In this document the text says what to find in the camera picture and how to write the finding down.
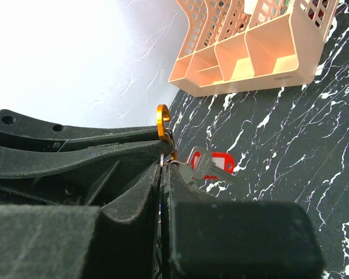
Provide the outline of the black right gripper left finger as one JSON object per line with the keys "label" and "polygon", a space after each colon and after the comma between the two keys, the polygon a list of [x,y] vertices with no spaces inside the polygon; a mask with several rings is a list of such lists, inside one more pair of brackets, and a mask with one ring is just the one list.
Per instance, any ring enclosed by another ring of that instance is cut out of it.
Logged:
{"label": "black right gripper left finger", "polygon": [[152,278],[160,170],[98,206],[0,205],[0,278]]}

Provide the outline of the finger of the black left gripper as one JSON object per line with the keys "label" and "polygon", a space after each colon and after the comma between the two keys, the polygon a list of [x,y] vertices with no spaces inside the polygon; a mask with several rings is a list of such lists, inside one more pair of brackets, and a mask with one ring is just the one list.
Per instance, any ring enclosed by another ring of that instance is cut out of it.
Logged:
{"label": "finger of the black left gripper", "polygon": [[155,126],[66,126],[0,110],[0,146],[23,151],[77,151],[92,146],[158,140]]}
{"label": "finger of the black left gripper", "polygon": [[67,152],[0,146],[0,203],[103,206],[137,183],[162,152],[160,141]]}

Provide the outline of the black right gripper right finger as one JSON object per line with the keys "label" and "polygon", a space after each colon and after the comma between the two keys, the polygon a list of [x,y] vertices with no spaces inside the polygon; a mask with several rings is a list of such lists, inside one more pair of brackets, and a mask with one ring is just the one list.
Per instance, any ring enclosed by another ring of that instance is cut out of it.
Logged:
{"label": "black right gripper right finger", "polygon": [[325,260],[291,202],[219,201],[168,166],[162,180],[164,278],[319,278]]}

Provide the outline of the silver key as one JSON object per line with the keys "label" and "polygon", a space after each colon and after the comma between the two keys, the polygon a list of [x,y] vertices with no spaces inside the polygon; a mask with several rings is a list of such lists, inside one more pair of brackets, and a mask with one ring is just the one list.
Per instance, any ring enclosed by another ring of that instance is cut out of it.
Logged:
{"label": "silver key", "polygon": [[179,172],[188,185],[195,185],[197,180],[213,179],[236,184],[232,175],[235,161],[232,155],[223,152],[211,152],[201,146],[195,146],[185,163],[178,162]]}

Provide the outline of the orange S-shaped carabiner keyring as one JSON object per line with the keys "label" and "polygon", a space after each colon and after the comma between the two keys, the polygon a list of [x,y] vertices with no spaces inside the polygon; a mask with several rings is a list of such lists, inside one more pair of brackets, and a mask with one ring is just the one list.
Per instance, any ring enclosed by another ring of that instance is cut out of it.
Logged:
{"label": "orange S-shaped carabiner keyring", "polygon": [[172,151],[170,153],[171,160],[177,160],[177,149],[175,140],[173,138],[173,132],[171,129],[166,128],[165,123],[170,121],[169,109],[165,104],[158,105],[156,109],[156,127],[158,137],[160,140],[167,142],[171,145]]}

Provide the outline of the red key tag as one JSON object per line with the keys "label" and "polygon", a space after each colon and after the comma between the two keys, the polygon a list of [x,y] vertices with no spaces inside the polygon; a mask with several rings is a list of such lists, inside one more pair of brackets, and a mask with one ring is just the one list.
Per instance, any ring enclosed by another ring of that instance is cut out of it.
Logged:
{"label": "red key tag", "polygon": [[200,146],[196,146],[187,157],[186,163],[194,170],[194,178],[218,179],[217,174],[232,174],[235,161],[234,157],[228,153],[211,152]]}

